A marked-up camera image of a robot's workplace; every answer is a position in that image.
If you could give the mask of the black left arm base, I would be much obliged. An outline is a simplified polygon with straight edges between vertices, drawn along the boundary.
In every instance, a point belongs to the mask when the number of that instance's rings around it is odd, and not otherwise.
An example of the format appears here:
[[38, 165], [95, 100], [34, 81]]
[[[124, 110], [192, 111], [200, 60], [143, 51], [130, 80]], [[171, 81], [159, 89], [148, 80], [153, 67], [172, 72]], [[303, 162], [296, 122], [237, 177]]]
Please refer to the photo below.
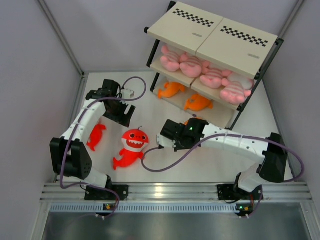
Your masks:
[[[118, 194], [121, 201], [126, 200], [129, 195], [129, 186], [125, 184], [114, 184], [111, 190]], [[106, 190], [87, 186], [84, 199], [86, 201], [115, 201], [116, 195]]]

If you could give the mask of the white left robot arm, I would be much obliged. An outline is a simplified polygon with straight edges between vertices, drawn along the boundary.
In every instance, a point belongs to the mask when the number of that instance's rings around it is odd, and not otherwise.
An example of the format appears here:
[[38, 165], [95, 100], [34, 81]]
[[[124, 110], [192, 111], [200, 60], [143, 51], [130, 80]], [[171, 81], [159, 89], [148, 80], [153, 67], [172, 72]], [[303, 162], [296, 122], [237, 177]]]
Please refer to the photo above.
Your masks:
[[61, 137], [50, 141], [53, 171], [59, 176], [60, 187], [67, 189], [65, 178], [77, 185], [95, 188], [102, 200], [113, 194], [111, 178], [94, 169], [92, 158], [87, 150], [95, 127], [103, 117], [124, 127], [129, 127], [135, 106], [127, 102], [134, 100], [135, 92], [111, 79], [104, 79], [102, 87], [90, 90], [83, 106], [73, 123]]

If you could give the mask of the pink striped plush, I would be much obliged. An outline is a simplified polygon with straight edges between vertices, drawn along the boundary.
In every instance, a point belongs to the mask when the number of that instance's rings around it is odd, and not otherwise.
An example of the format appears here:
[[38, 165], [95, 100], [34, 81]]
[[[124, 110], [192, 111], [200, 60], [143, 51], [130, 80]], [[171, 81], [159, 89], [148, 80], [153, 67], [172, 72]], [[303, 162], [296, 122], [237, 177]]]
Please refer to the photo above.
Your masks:
[[188, 78], [197, 78], [203, 73], [205, 59], [189, 54], [187, 52], [180, 56], [180, 70]]
[[160, 63], [162, 67], [168, 72], [176, 72], [180, 69], [182, 55], [187, 52], [165, 44], [161, 47], [161, 53]]
[[222, 80], [224, 88], [219, 96], [229, 104], [242, 104], [252, 94], [254, 83], [253, 79], [232, 72]]
[[222, 85], [222, 80], [232, 72], [228, 69], [217, 67], [203, 68], [200, 82], [211, 89], [218, 89]]

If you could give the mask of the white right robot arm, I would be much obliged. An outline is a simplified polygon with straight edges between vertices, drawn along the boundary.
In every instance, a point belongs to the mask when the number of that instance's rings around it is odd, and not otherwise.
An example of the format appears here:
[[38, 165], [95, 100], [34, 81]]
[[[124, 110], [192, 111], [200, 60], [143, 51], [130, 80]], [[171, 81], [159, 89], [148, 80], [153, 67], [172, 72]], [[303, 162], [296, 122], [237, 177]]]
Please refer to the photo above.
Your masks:
[[288, 152], [281, 147], [282, 137], [277, 133], [258, 139], [193, 117], [186, 124], [168, 119], [156, 136], [156, 142], [176, 152], [197, 146], [221, 149], [252, 160], [254, 165], [239, 173], [234, 182], [233, 192], [240, 199], [260, 185], [285, 181]]

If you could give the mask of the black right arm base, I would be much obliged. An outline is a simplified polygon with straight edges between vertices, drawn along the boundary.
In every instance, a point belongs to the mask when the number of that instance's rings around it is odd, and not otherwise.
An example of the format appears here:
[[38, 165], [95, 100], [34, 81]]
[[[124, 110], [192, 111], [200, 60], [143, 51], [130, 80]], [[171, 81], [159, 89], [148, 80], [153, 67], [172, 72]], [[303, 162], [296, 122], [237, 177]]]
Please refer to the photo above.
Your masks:
[[256, 187], [252, 192], [247, 192], [236, 187], [234, 184], [217, 185], [218, 199], [227, 202], [259, 200], [261, 190], [261, 186]]

